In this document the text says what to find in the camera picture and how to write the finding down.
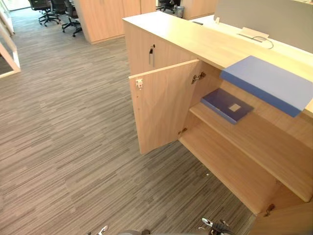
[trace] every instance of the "cable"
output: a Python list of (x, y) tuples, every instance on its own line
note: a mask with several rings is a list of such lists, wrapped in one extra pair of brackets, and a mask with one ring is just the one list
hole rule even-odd
[(272, 47), (271, 47), (271, 48), (268, 48), (268, 49), (272, 49), (272, 48), (274, 47), (274, 43), (273, 43), (271, 40), (269, 40), (269, 39), (267, 39), (267, 38), (265, 38), (265, 37), (262, 37), (262, 36), (255, 36), (255, 37), (253, 37), (253, 38), (251, 38), (251, 39), (255, 39), (255, 38), (263, 38), (264, 40), (269, 41), (269, 42), (272, 44)]

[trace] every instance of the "wooden countertop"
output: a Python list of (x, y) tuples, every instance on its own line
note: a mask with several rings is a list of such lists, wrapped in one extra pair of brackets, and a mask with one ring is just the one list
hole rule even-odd
[[(313, 66), (240, 38), (162, 13), (123, 19), (184, 49), (204, 62), (224, 69), (253, 55), (313, 82)], [(313, 100), (304, 113), (313, 117)]]

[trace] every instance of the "book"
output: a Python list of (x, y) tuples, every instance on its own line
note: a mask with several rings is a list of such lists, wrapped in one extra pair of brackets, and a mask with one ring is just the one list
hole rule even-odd
[(253, 110), (252, 106), (221, 88), (204, 96), (201, 102), (232, 124), (236, 124)]

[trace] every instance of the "door handle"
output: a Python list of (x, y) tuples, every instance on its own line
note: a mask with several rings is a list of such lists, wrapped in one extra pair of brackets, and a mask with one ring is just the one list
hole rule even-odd
[(149, 50), (149, 65), (151, 64), (151, 57), (152, 57), (152, 67), (155, 67), (155, 47), (156, 45), (153, 44), (153, 46), (150, 47)]

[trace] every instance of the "open cabinet door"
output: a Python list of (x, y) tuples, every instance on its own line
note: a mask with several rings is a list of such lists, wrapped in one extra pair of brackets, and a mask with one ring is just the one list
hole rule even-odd
[(141, 153), (178, 139), (200, 68), (192, 60), (129, 77)]
[(273, 210), (258, 215), (249, 235), (309, 235), (313, 231), (313, 203)]

